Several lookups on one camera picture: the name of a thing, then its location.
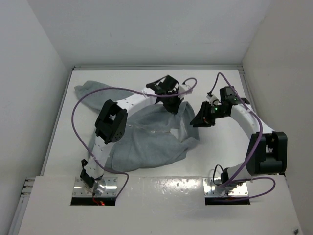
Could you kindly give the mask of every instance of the white wall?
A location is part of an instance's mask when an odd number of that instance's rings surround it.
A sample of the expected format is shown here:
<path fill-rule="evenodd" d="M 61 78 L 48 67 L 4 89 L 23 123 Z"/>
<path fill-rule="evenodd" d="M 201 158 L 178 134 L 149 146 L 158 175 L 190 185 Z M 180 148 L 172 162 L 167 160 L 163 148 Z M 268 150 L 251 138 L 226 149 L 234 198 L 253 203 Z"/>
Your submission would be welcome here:
<path fill-rule="evenodd" d="M 243 60 L 260 116 L 288 135 L 286 176 L 305 235 L 313 234 L 312 22 L 312 0 L 274 1 Z"/>
<path fill-rule="evenodd" d="M 4 235 L 25 178 L 40 173 L 68 72 L 26 0 L 0 1 L 0 29 L 0 234 Z"/>
<path fill-rule="evenodd" d="M 28 0 L 66 65 L 240 64 L 271 0 Z"/>

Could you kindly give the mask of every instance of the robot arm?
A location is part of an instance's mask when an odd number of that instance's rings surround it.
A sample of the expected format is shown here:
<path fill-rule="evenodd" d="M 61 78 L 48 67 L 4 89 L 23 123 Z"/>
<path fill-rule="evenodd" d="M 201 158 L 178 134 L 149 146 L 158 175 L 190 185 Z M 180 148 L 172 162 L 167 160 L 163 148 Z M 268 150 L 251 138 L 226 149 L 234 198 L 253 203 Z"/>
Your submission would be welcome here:
<path fill-rule="evenodd" d="M 215 96 L 208 94 L 209 101 L 202 103 L 200 111 L 191 121 L 193 127 L 210 127 L 215 125 L 217 118 L 232 117 L 244 130 L 250 139 L 247 155 L 251 152 L 255 145 L 259 132 L 260 125 L 255 116 L 250 113 L 252 107 L 245 99 L 245 105 L 239 101 L 237 96 L 233 94 L 230 87 L 220 89 L 221 104 L 217 105 L 218 99 Z M 263 132 L 261 140 L 257 148 L 253 152 L 248 163 L 234 180 L 250 179 L 252 176 L 263 174 L 283 173 L 287 167 L 287 136 L 284 132 L 275 132 L 261 120 Z M 241 167 L 242 163 L 226 168 L 221 175 L 222 183 L 225 183 L 234 173 Z"/>
<path fill-rule="evenodd" d="M 146 88 L 141 90 L 142 94 L 134 94 L 126 99 L 113 102 L 107 100 L 95 123 L 95 145 L 93 147 L 93 154 L 99 163 L 104 166 L 109 153 L 114 143 L 119 141 L 125 132 L 127 118 L 142 108 L 162 102 L 164 108 L 170 113 L 176 114 L 179 105 L 183 101 L 183 95 L 175 97 L 161 97 L 162 95 L 180 94 L 190 87 L 185 84 L 179 85 L 178 81 L 171 76 L 163 77 L 155 82 L 146 85 Z M 90 158 L 89 162 L 82 160 L 83 170 L 81 172 L 81 179 L 90 188 L 93 186 L 94 180 L 101 177 L 104 173 L 94 158 Z"/>

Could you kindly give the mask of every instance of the white table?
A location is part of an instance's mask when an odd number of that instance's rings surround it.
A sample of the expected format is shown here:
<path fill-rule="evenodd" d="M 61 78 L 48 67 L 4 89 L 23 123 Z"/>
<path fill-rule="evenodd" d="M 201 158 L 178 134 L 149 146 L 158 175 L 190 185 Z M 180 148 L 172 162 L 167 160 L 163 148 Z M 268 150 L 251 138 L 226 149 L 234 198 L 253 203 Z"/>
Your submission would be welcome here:
<path fill-rule="evenodd" d="M 251 200 L 251 205 L 205 206 L 201 178 L 212 176 L 216 164 L 234 166 L 246 155 L 248 137 L 231 118 L 219 119 L 211 128 L 200 128 L 200 143 L 188 151 L 186 159 L 130 172 L 130 181 L 115 207 L 70 206 L 74 178 L 79 176 L 80 161 L 87 155 L 70 124 L 72 108 L 77 102 L 75 86 L 94 80 L 140 90 L 146 83 L 167 74 L 179 82 L 195 77 L 198 86 L 185 100 L 197 113 L 219 71 L 244 97 L 246 87 L 238 70 L 74 70 L 44 174 L 35 180 L 19 234 L 285 235 L 292 234 L 294 228 L 300 229 L 284 176 L 273 176 L 276 189 Z M 219 96 L 219 89 L 224 86 L 226 84 L 220 78 L 214 94 Z M 83 104 L 76 111 L 75 125 L 85 142 L 91 137 L 96 117 L 97 114 Z M 124 177 L 119 176 L 119 188 L 123 180 Z M 187 186 L 173 187 L 171 182 L 177 180 Z M 270 187 L 271 182 L 265 180 L 248 183 L 250 195 Z"/>

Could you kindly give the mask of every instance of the gray cloth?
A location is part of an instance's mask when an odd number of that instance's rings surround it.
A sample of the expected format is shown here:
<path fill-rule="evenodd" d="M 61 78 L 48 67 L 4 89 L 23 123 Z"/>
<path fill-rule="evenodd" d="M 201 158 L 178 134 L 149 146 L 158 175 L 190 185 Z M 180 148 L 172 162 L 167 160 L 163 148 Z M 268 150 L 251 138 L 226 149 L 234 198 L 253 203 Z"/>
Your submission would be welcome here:
<path fill-rule="evenodd" d="M 76 86 L 75 91 L 80 99 L 94 90 L 110 87 L 108 85 L 87 81 L 83 86 Z M 82 102 L 87 106 L 102 109 L 108 99 L 113 101 L 125 99 L 131 92 L 106 90 L 86 97 Z M 180 161 L 186 157 L 188 149 L 195 147 L 199 140 L 197 128 L 189 125 L 195 116 L 188 102 L 181 103 L 176 115 L 165 110 L 162 104 L 145 107 L 127 120 L 124 136 L 113 146 L 105 167 L 117 171 L 132 171 L 139 168 L 154 168 Z M 171 129 L 180 128 L 183 120 L 187 138 L 179 141 L 171 134 Z M 93 146 L 93 134 L 89 146 Z"/>

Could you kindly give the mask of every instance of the screw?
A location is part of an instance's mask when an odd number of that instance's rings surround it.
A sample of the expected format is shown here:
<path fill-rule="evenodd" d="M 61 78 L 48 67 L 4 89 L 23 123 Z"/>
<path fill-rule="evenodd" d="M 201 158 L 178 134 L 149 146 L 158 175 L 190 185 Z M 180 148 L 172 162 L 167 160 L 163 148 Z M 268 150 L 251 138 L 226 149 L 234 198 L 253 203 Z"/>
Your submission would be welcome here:
<path fill-rule="evenodd" d="M 294 229 L 293 230 L 293 234 L 298 234 L 299 233 L 299 229 Z"/>

